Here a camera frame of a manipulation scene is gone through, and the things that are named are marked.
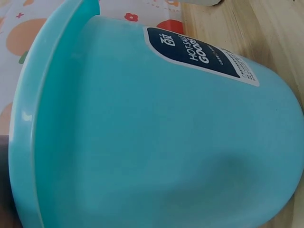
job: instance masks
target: light blue plastic bucket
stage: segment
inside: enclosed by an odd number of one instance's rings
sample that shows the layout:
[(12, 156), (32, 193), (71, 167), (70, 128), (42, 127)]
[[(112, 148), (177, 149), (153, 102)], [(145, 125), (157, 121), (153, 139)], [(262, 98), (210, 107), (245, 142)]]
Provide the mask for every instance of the light blue plastic bucket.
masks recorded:
[(24, 228), (254, 228), (292, 196), (304, 119), (269, 69), (66, 0), (15, 95), (9, 171)]

